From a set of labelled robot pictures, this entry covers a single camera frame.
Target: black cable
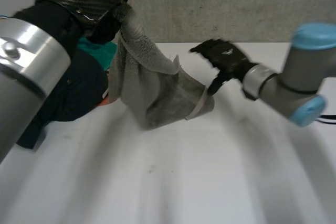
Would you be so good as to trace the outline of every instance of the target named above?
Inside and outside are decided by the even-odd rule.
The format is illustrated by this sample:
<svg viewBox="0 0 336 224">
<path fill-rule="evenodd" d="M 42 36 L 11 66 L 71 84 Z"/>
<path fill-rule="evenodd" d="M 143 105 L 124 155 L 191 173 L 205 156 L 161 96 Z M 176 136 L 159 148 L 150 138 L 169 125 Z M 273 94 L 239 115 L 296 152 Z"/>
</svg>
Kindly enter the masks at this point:
<svg viewBox="0 0 336 224">
<path fill-rule="evenodd" d="M 336 115 L 321 115 L 320 118 L 329 119 L 329 120 L 336 120 Z"/>
<path fill-rule="evenodd" d="M 319 120 L 319 119 L 316 119 L 317 122 L 319 123 L 324 123 L 324 124 L 330 124 L 330 125 L 336 125 L 336 122 L 333 123 L 333 122 L 326 122 L 326 121 L 322 121 L 322 120 Z"/>
</svg>

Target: cloth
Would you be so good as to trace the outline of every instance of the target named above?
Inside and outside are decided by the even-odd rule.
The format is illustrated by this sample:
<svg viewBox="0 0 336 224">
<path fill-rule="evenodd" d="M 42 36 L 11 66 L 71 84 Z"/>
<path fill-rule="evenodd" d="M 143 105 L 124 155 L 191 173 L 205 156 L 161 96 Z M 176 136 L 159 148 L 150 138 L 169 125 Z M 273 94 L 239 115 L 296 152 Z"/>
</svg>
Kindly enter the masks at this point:
<svg viewBox="0 0 336 224">
<path fill-rule="evenodd" d="M 77 49 L 70 67 L 59 80 L 17 144 L 33 149 L 42 129 L 51 121 L 74 121 L 89 113 L 106 95 L 108 78 L 99 63 Z"/>
<path fill-rule="evenodd" d="M 97 62 L 103 67 L 104 70 L 108 70 L 114 55 L 117 52 L 117 45 L 108 42 L 106 44 L 94 44 L 88 41 L 86 38 L 81 38 L 78 42 L 78 48 L 92 55 Z"/>
<path fill-rule="evenodd" d="M 167 59 L 145 34 L 134 10 L 114 13 L 121 23 L 118 51 L 109 76 L 110 101 L 121 98 L 145 129 L 200 116 L 214 108 L 206 87 Z"/>
</svg>

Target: gray towel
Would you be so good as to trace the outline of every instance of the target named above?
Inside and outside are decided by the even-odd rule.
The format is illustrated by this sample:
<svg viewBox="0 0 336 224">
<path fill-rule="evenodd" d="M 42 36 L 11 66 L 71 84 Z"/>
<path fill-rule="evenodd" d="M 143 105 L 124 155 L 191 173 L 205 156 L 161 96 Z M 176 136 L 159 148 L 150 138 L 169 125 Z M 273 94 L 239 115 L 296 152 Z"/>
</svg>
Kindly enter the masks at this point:
<svg viewBox="0 0 336 224">
<path fill-rule="evenodd" d="M 167 59 L 145 34 L 127 4 L 114 13 L 121 23 L 118 51 L 110 68 L 110 101 L 121 98 L 145 129 L 210 112 L 214 99 L 190 77 L 177 56 Z"/>
</svg>

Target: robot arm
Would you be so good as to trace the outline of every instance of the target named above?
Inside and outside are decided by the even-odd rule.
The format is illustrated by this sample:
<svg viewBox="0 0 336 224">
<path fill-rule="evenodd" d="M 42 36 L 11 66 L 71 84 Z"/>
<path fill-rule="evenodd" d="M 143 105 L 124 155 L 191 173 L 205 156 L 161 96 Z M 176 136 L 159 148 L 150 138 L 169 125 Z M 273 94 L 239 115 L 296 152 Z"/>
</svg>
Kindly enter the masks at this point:
<svg viewBox="0 0 336 224">
<path fill-rule="evenodd" d="M 81 36 L 111 41 L 123 0 L 36 0 L 0 20 L 0 163 L 70 65 Z"/>
<path fill-rule="evenodd" d="M 261 99 L 292 123 L 307 126 L 326 107 L 325 99 L 317 94 L 323 79 L 336 75 L 336 26 L 302 25 L 294 35 L 282 73 L 250 62 L 227 41 L 206 41 L 191 52 L 201 53 L 220 70 L 209 88 L 210 95 L 235 78 L 247 98 Z"/>
</svg>

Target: metal cylinder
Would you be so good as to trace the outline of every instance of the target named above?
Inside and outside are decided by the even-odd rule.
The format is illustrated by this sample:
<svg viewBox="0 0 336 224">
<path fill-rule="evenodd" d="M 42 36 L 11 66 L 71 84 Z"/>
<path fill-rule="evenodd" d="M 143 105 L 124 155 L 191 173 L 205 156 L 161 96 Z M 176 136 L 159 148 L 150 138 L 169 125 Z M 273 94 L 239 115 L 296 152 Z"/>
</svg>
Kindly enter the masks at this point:
<svg viewBox="0 0 336 224">
<path fill-rule="evenodd" d="M 63 46 L 19 19 L 0 22 L 0 162 L 70 65 Z"/>
<path fill-rule="evenodd" d="M 7 43 L 16 46 L 19 58 L 6 53 Z M 37 26 L 14 18 L 0 23 L 0 59 L 4 59 L 1 64 L 39 86 L 46 96 L 70 65 L 68 53 L 57 40 Z"/>
</svg>

